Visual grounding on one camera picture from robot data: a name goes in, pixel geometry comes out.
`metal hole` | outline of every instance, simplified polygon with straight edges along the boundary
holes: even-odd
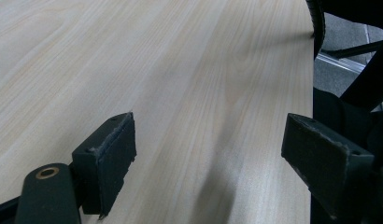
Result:
[[[39,171],[39,173],[36,174],[36,179],[47,179],[57,175],[59,172],[60,169],[58,169],[57,167],[49,167]]]

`gray floor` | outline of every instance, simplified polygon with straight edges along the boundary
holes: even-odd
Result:
[[[323,49],[347,49],[383,39],[383,31],[375,27],[342,20],[330,14],[325,14],[325,20],[326,36]],[[372,56],[371,53],[367,53],[351,57],[349,60],[364,66]],[[314,64],[314,86],[340,96],[358,74],[359,72],[340,68],[318,57]]]

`black plastic part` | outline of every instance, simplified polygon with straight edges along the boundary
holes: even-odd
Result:
[[[310,224],[340,224],[337,220],[332,220],[320,205],[317,199],[311,195]]]
[[[20,197],[0,204],[0,223],[9,224],[14,223],[17,214],[17,206]]]
[[[73,182],[73,189],[76,196],[76,205],[78,208],[81,207],[81,205],[84,203],[87,197],[86,193],[86,184],[82,176],[79,176],[76,171],[75,167],[73,165],[73,162],[69,164],[69,169],[72,174],[72,182]]]
[[[331,219],[361,220],[374,156],[316,120],[289,114],[282,157]]]
[[[73,153],[73,167],[85,180],[85,214],[107,216],[136,156],[133,113],[108,119]]]
[[[45,165],[25,177],[15,223],[80,223],[67,165]]]

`wooden table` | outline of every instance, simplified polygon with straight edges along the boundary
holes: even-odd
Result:
[[[311,115],[311,34],[304,0],[0,0],[0,203],[132,110],[104,223],[308,223],[280,149]]]

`chair leg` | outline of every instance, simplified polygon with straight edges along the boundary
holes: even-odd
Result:
[[[332,57],[341,59],[341,58],[347,58],[347,57],[352,57],[355,55],[377,51],[382,44],[383,44],[383,40],[370,43],[370,44],[360,45],[358,47],[349,48],[349,49],[338,49],[338,50],[322,49],[321,51]]]

